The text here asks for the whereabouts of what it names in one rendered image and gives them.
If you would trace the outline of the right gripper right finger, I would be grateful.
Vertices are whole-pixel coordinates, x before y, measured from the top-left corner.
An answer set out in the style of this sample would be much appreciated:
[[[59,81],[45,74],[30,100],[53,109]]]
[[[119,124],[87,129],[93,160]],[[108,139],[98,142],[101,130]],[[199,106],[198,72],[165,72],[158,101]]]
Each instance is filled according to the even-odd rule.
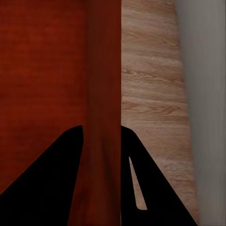
[[[131,158],[147,210],[137,208]],[[135,132],[121,126],[121,226],[197,226]]]

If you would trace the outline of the storage box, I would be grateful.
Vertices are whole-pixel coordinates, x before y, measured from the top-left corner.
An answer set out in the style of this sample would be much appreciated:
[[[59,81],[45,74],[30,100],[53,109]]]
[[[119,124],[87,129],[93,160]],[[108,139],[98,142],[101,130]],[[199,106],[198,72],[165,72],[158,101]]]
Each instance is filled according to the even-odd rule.
[[[121,226],[121,0],[0,0],[0,195],[79,125],[67,226]]]

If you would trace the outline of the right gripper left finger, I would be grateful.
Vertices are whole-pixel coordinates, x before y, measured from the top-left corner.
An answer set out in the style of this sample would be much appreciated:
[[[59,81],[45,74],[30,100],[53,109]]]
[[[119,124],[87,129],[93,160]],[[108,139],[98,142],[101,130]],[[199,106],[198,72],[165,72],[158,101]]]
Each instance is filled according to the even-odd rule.
[[[83,136],[64,132],[0,195],[0,226],[68,225]]]

